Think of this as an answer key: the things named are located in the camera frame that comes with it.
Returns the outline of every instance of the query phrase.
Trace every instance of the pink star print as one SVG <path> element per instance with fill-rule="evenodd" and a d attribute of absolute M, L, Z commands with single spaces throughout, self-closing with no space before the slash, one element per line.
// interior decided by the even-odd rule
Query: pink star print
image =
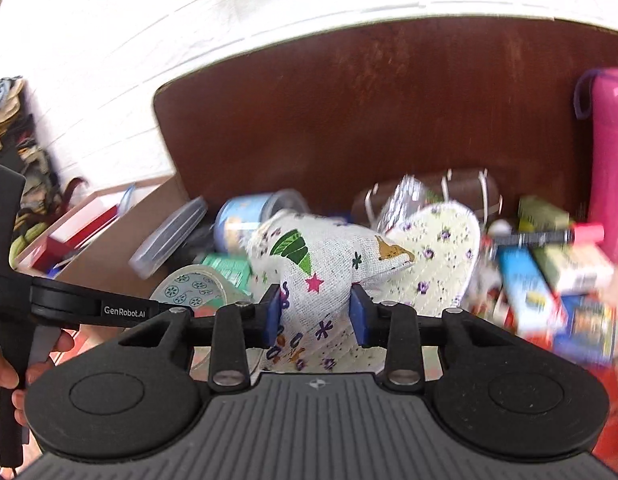
<path fill-rule="evenodd" d="M 321 280 L 320 278 L 318 278 L 314 272 L 313 276 L 309 278 L 308 280 L 305 280 L 305 282 L 307 282 L 307 285 L 309 285 L 307 292 L 311 292 L 311 291 L 320 292 L 320 286 L 324 283 L 324 280 Z"/>

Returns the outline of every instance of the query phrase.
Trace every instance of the hand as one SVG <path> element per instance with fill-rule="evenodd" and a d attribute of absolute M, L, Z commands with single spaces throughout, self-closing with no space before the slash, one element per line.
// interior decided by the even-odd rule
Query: hand
<path fill-rule="evenodd" d="M 67 352 L 73 348 L 73 338 L 64 330 L 60 333 L 60 337 L 53 349 L 54 352 Z M 44 363 L 36 363 L 31 365 L 26 371 L 26 384 L 33 383 L 39 376 L 45 371 L 54 367 L 54 363 L 51 359 L 47 359 Z M 18 374 L 13 367 L 2 357 L 0 353 L 0 386 L 12 390 L 18 386 L 20 380 Z M 16 421 L 22 426 L 26 426 L 26 419 L 24 415 L 24 403 L 25 403 L 25 391 L 15 390 L 11 396 L 11 402 L 16 408 L 15 417 Z"/>

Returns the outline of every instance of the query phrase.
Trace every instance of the finger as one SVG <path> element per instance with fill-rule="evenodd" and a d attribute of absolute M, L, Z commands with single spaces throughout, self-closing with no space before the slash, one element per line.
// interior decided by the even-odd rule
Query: finger
<path fill-rule="evenodd" d="M 60 332 L 60 338 L 56 342 L 54 346 L 54 352 L 68 352 L 75 345 L 75 341 L 73 337 L 71 337 L 67 332 L 62 330 Z"/>
<path fill-rule="evenodd" d="M 11 394 L 11 402 L 13 402 L 13 406 L 17 410 L 25 409 L 25 391 L 24 390 L 16 390 Z"/>
<path fill-rule="evenodd" d="M 13 471 L 10 467 L 1 467 L 0 468 L 0 478 L 4 478 L 4 480 L 13 480 Z"/>
<path fill-rule="evenodd" d="M 0 353 L 0 386 L 12 390 L 19 382 L 18 374 Z"/>
<path fill-rule="evenodd" d="M 25 412 L 23 412 L 22 410 L 16 410 L 15 417 L 16 417 L 16 422 L 20 426 L 24 426 L 25 428 L 28 428 L 28 424 L 26 423 L 26 418 L 25 418 Z"/>
<path fill-rule="evenodd" d="M 26 384 L 33 384 L 38 380 L 39 376 L 53 367 L 54 362 L 51 359 L 47 359 L 44 363 L 31 365 L 26 371 Z"/>

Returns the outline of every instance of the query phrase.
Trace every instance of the floral fabric pouch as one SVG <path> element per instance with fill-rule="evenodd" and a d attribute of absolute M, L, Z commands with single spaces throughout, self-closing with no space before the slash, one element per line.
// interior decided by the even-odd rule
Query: floral fabric pouch
<path fill-rule="evenodd" d="M 411 251 L 372 230 L 283 210 L 247 247 L 254 299 L 279 283 L 283 298 L 277 344 L 261 367 L 274 371 L 359 372 L 383 368 L 385 351 L 362 349 L 349 321 L 352 283 L 370 296 L 408 268 Z"/>
<path fill-rule="evenodd" d="M 480 248 L 480 225 L 471 210 L 458 202 L 429 205 L 387 237 L 412 252 L 415 262 L 391 276 L 376 301 L 410 304 L 421 316 L 441 316 L 460 305 Z"/>

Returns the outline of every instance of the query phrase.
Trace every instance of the clear plastic bag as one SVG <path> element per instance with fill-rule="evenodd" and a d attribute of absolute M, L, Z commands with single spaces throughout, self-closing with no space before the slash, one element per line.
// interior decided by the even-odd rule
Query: clear plastic bag
<path fill-rule="evenodd" d="M 386 234 L 416 211 L 435 202 L 442 202 L 442 197 L 429 190 L 413 175 L 405 175 L 380 211 L 376 225 L 372 227 Z"/>

